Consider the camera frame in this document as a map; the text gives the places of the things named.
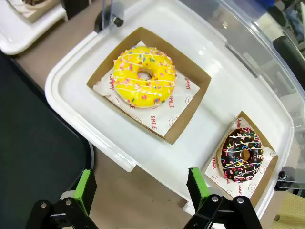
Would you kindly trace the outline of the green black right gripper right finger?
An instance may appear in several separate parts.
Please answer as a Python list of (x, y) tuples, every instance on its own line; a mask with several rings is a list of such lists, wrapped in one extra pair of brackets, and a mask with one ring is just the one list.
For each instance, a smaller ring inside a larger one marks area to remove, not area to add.
[(188, 169), (186, 185), (195, 214), (186, 223), (185, 229), (210, 229), (215, 223), (223, 224), (226, 229), (262, 227), (248, 197), (237, 196), (228, 200), (224, 196), (211, 194), (199, 168)]

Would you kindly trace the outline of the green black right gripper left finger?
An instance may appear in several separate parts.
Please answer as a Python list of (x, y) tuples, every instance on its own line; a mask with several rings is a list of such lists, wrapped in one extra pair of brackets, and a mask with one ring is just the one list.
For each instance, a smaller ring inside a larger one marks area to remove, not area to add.
[(82, 172), (76, 190), (71, 197), (58, 200), (55, 204), (39, 200), (32, 207), (33, 229), (96, 229), (89, 217), (97, 188), (94, 172)]

